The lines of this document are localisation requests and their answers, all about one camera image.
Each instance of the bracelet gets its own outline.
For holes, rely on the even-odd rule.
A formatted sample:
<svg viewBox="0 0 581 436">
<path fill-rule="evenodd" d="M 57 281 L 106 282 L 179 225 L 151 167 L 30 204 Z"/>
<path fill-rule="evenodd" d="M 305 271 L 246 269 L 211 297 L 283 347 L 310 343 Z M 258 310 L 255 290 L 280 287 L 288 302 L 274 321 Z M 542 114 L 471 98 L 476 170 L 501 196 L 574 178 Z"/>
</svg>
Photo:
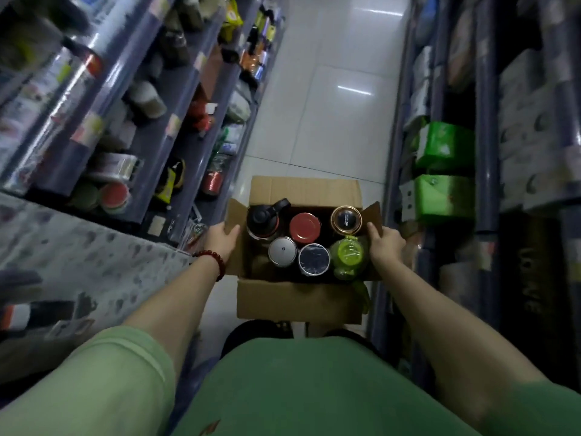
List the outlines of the bracelet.
<svg viewBox="0 0 581 436">
<path fill-rule="evenodd" d="M 222 257 L 220 257 L 220 254 L 218 254 L 217 252 L 210 251 L 210 250 L 207 250 L 207 249 L 206 250 L 203 250 L 203 251 L 200 251 L 200 252 L 196 252 L 193 256 L 194 257 L 201 257 L 203 255 L 212 256 L 212 257 L 214 257 L 215 261 L 218 262 L 218 267 L 220 268 L 220 275 L 216 279 L 216 282 L 219 282 L 223 278 L 223 276 L 224 276 L 224 274 L 226 272 L 226 265 L 224 264 L 224 261 L 222 260 Z"/>
</svg>

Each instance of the shirt sleeve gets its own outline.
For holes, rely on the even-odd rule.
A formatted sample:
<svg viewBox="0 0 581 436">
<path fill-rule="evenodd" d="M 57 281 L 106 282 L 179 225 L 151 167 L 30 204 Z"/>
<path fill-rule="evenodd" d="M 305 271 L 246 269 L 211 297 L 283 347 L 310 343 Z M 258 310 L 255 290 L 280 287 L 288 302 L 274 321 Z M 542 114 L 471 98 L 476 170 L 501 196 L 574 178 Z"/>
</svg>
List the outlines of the shirt sleeve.
<svg viewBox="0 0 581 436">
<path fill-rule="evenodd" d="M 0 411 L 2 436 L 155 435 L 171 412 L 176 374 L 146 332 L 98 333 Z"/>
<path fill-rule="evenodd" d="M 485 419 L 484 436 L 578 434 L 581 395 L 550 381 L 516 386 Z"/>
</svg>

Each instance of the white tile floor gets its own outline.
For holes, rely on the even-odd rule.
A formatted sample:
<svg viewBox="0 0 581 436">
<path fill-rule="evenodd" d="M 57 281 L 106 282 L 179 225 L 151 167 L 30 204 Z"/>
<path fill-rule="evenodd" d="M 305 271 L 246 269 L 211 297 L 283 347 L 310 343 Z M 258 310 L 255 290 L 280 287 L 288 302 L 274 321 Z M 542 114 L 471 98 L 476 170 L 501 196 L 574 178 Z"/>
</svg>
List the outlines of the white tile floor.
<svg viewBox="0 0 581 436">
<path fill-rule="evenodd" d="M 234 197 L 248 204 L 253 175 L 348 177 L 364 206 L 381 202 L 410 0 L 288 1 Z M 202 316 L 196 361 L 219 355 L 241 322 L 236 278 L 226 277 Z"/>
</svg>

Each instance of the gold jar lid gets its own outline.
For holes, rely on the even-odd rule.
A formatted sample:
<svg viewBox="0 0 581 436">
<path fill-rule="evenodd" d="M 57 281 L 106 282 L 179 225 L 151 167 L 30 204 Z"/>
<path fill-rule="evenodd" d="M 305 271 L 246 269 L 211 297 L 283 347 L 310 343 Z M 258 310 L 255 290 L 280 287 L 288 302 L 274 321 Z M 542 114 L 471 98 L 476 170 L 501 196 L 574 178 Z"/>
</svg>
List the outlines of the gold jar lid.
<svg viewBox="0 0 581 436">
<path fill-rule="evenodd" d="M 355 235 L 362 223 L 361 213 L 353 206 L 339 206 L 330 215 L 330 226 L 337 234 Z"/>
</svg>

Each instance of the green shirt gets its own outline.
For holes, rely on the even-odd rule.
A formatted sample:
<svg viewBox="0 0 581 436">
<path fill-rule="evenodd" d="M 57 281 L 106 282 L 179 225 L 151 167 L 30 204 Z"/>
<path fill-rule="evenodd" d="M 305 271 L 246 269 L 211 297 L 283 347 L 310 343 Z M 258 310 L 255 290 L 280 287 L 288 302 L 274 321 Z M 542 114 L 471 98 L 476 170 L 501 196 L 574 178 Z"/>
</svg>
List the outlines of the green shirt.
<svg viewBox="0 0 581 436">
<path fill-rule="evenodd" d="M 96 335 L 3 411 L 3 436 L 163 433 L 173 403 L 169 356 L 149 335 Z M 490 413 L 491 436 L 575 434 L 581 396 L 516 386 Z M 173 435 L 477 435 L 372 352 L 346 338 L 255 339 L 207 376 Z"/>
</svg>

